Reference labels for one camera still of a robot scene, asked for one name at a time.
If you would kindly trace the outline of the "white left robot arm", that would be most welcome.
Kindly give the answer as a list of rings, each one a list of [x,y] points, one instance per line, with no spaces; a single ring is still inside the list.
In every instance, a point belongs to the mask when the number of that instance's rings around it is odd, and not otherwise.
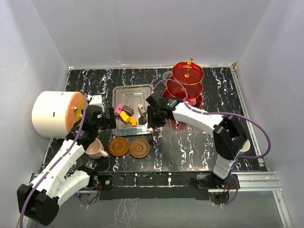
[[[100,131],[115,127],[113,107],[103,110],[97,105],[89,105],[83,109],[82,118],[73,125],[48,166],[30,184],[21,184],[18,188],[20,228],[23,227],[24,217],[44,226],[49,225],[60,206],[78,190],[84,187],[92,190],[97,186],[98,178],[91,168],[83,166],[70,177],[66,174]]]

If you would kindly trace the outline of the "salmon pink cake piece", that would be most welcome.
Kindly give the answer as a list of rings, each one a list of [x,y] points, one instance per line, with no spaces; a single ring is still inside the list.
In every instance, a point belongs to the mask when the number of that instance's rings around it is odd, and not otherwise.
[[[196,99],[188,100],[187,103],[191,106],[194,106],[196,104]]]

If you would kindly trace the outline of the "red three-tier cake stand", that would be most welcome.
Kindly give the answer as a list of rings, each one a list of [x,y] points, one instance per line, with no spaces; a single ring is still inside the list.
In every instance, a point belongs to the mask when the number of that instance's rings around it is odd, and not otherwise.
[[[177,63],[171,71],[172,76],[163,82],[166,89],[162,95],[168,100],[172,98],[185,98],[186,101],[196,99],[193,107],[200,108],[203,103],[204,71],[202,67],[195,64],[193,58],[190,58],[186,62]]]

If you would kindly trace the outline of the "green striped macaron cake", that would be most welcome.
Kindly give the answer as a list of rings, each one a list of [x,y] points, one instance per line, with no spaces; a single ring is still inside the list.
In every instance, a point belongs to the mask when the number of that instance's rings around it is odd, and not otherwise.
[[[145,116],[146,115],[146,109],[145,109],[145,107],[144,107],[143,104],[139,104],[138,105],[138,111],[139,111],[139,113],[140,113],[141,116]]]

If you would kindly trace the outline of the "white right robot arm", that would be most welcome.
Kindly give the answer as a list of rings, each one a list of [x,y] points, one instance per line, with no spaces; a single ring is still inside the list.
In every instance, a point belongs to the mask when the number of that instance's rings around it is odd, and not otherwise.
[[[229,172],[239,155],[250,149],[250,142],[237,117],[228,114],[208,114],[189,106],[178,98],[167,100],[159,92],[146,99],[148,127],[159,128],[167,119],[183,122],[213,136],[217,152],[216,164],[210,175],[201,182],[214,188],[223,188],[229,182]]]

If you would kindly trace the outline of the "silver metal serving tongs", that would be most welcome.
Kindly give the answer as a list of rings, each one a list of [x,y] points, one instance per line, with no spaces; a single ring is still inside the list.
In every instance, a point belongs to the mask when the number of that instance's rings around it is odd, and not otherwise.
[[[147,115],[143,116],[145,118],[145,120],[147,121],[147,123],[145,124],[145,127],[147,130],[149,131],[153,131],[155,134],[158,134],[158,130],[155,127],[151,127],[148,123],[148,118]]]

